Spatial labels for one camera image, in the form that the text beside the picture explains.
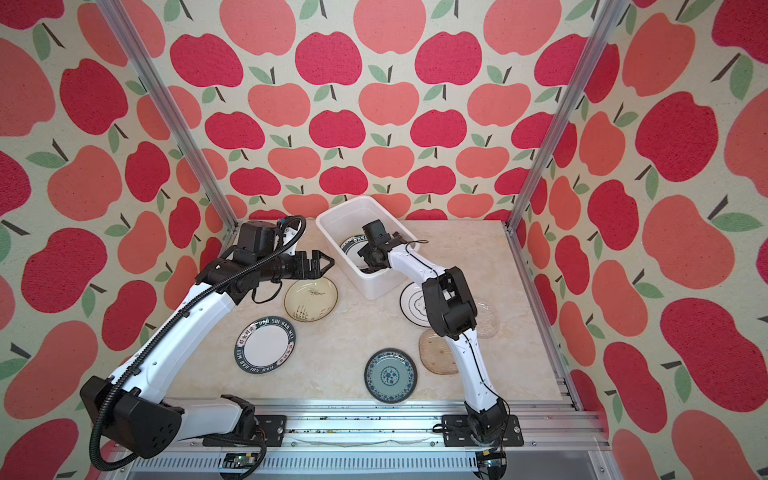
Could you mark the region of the white plate green red rim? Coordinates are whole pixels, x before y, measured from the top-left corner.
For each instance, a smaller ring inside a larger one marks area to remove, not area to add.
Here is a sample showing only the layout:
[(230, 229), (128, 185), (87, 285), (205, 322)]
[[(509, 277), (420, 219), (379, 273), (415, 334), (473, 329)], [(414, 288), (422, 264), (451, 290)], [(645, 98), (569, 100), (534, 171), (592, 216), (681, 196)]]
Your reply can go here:
[(365, 235), (353, 235), (344, 240), (340, 248), (342, 252), (351, 260), (352, 264), (360, 271), (366, 266), (365, 261), (358, 256), (358, 252), (367, 244)]

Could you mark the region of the white plate dark lettered rim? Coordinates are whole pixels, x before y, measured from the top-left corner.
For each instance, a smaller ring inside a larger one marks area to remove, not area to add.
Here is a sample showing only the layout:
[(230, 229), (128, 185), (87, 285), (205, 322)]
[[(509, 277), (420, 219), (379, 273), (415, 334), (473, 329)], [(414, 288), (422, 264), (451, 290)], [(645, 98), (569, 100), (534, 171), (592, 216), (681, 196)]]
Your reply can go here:
[(262, 375), (281, 367), (295, 350), (294, 326), (278, 316), (253, 321), (239, 334), (234, 359), (244, 372)]

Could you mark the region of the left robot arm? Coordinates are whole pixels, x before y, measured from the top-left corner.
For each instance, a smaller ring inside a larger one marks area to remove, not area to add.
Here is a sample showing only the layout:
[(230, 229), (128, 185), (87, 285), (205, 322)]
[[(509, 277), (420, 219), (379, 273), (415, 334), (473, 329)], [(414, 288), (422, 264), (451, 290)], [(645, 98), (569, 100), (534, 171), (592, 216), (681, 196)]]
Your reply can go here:
[(170, 384), (212, 328), (263, 281), (313, 280), (335, 264), (313, 250), (278, 250), (263, 258), (229, 250), (206, 265), (182, 304), (153, 336), (107, 378), (91, 377), (80, 396), (92, 420), (89, 457), (100, 471), (152, 458), (172, 442), (211, 438), (256, 446), (263, 435), (254, 406), (233, 395), (210, 404), (173, 406)]

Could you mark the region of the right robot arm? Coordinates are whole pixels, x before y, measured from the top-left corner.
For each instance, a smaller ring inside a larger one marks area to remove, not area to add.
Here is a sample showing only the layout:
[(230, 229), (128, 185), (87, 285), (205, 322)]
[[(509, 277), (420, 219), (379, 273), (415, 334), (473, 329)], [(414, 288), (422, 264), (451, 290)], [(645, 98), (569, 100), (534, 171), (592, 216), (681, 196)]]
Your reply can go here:
[(477, 334), (477, 305), (463, 271), (439, 266), (411, 247), (398, 232), (376, 221), (363, 227), (367, 245), (359, 255), (369, 269), (394, 269), (422, 290), (432, 330), (445, 340), (458, 367), (468, 424), (476, 443), (499, 446), (508, 426), (508, 405), (490, 380)]

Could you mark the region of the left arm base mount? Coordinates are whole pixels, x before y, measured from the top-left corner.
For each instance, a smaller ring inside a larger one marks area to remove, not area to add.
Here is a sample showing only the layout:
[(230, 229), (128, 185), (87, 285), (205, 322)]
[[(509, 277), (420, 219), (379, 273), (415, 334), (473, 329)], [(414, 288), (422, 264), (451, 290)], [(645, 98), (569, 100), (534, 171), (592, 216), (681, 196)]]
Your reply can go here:
[(241, 420), (232, 432), (203, 437), (206, 447), (260, 446), (280, 447), (286, 430), (285, 415), (250, 415)]

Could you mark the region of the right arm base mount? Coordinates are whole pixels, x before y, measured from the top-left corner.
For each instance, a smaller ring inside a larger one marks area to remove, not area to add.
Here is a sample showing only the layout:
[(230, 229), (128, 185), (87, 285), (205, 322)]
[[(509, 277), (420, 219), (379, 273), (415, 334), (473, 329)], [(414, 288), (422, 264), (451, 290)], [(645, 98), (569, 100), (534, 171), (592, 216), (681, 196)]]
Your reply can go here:
[(470, 420), (467, 415), (443, 415), (441, 422), (433, 426), (433, 432), (442, 435), (446, 447), (490, 448), (499, 444), (522, 447), (525, 444), (519, 419), (515, 415), (508, 415), (490, 427)]

